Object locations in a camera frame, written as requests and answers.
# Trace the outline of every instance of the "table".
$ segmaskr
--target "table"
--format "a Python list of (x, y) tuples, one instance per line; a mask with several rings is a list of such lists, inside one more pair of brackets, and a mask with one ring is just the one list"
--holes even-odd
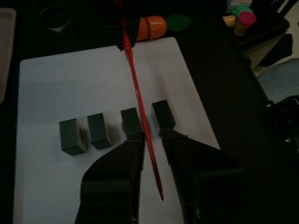
[[(62, 35), (40, 27), (32, 1), (4, 0), (0, 4), (17, 11), (12, 68), (0, 106), (1, 223), (12, 223), (20, 60), (113, 44), (94, 22), (98, 16), (89, 2), (62, 2), (72, 14), (70, 27)], [(180, 12), (192, 18), (186, 30), (168, 32), (166, 36), (177, 40), (218, 147), (244, 165), (250, 176), (246, 207), (228, 213), (228, 220), (230, 223), (297, 223), (299, 179), (288, 153), (290, 146), (266, 116), (266, 97), (221, 18), (208, 1), (152, 0), (144, 1), (144, 6), (144, 16), (166, 17)]]

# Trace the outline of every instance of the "white board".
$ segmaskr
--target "white board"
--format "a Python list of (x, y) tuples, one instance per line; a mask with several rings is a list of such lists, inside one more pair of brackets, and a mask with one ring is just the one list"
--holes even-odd
[[(166, 100), (174, 129), (218, 148), (201, 100), (173, 38), (134, 45), (134, 68), (162, 181), (160, 201), (145, 147), (138, 223), (182, 224), (181, 206), (156, 133), (152, 103)], [(80, 181), (92, 163), (125, 140), (120, 110), (137, 108), (124, 52), (114, 46), (21, 62), (13, 224), (70, 224), (80, 206)], [(61, 151), (58, 122), (104, 113), (113, 147), (70, 156)]]

